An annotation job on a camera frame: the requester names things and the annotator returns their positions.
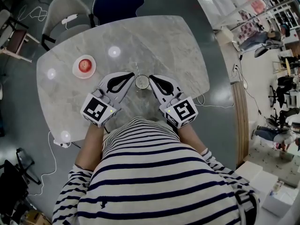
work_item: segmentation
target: striped shirt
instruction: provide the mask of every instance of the striped shirt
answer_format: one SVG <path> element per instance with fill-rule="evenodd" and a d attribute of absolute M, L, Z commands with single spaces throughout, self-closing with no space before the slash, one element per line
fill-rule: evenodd
<path fill-rule="evenodd" d="M 54 225 L 248 224 L 259 208 L 247 181 L 208 149 L 141 117 L 104 140 L 94 172 L 74 165 L 68 177 Z"/>

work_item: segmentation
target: gray table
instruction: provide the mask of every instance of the gray table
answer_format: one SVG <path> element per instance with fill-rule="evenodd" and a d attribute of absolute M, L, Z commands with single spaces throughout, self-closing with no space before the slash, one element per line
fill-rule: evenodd
<path fill-rule="evenodd" d="M 109 56 L 112 46 L 120 48 L 118 57 Z M 73 63 L 83 54 L 94 57 L 97 64 L 89 79 L 72 74 Z M 47 75 L 51 68 L 56 74 L 53 79 Z M 210 87 L 199 46 L 181 17 L 144 16 L 98 26 L 59 44 L 37 61 L 39 99 L 56 141 L 62 141 L 62 131 L 70 133 L 71 141 L 85 137 L 89 122 L 79 113 L 81 106 L 106 74 L 118 71 L 172 77 L 192 98 Z M 122 111 L 106 124 L 110 130 L 136 116 L 161 116 L 152 91 L 138 90 L 134 84 L 121 105 Z"/>

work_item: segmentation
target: concrete floor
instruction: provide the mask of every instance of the concrete floor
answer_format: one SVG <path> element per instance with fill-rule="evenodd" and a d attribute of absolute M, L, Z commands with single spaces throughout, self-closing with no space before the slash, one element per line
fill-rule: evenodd
<path fill-rule="evenodd" d="M 91 7 L 93 0 L 82 0 Z M 19 4 L 14 13 L 27 4 L 29 13 L 36 6 L 47 10 L 47 5 L 39 4 L 37 0 L 24 0 Z M 211 26 L 197 0 L 146 0 L 138 9 L 137 14 L 143 15 L 180 15 L 193 32 L 202 51 L 210 80 L 210 90 L 205 93 L 206 105 L 231 106 L 233 98 L 226 66 L 214 37 Z M 29 26 L 29 33 L 38 40 L 44 22 L 37 18 L 26 18 L 22 21 Z M 60 24 L 55 29 L 52 37 L 55 38 L 64 30 Z M 54 170 L 54 160 L 48 146 L 48 126 L 44 119 L 36 86 L 36 62 L 45 53 L 45 50 L 34 42 L 23 46 L 21 54 L 33 59 L 33 63 L 9 58 L 0 55 L 0 71 L 5 71 L 7 76 L 1 77 L 4 83 L 4 98 L 0 109 L 4 120 L 7 135 L 0 138 L 0 164 L 5 159 L 15 164 L 15 150 L 22 147 L 35 160 L 32 171 L 40 176 Z M 199 115 L 193 122 L 193 127 L 199 137 L 213 152 L 214 156 L 225 166 L 235 169 L 236 140 L 235 140 L 235 114 L 234 108 L 223 109 L 219 107 L 198 107 Z M 79 148 L 71 146 L 68 149 L 60 148 L 50 141 L 56 156 L 57 172 L 44 176 L 45 186 L 41 196 L 29 196 L 32 203 L 48 217 L 52 211 L 62 186 L 67 181 L 67 173 L 71 169 Z M 41 186 L 29 185 L 29 193 L 41 192 Z"/>

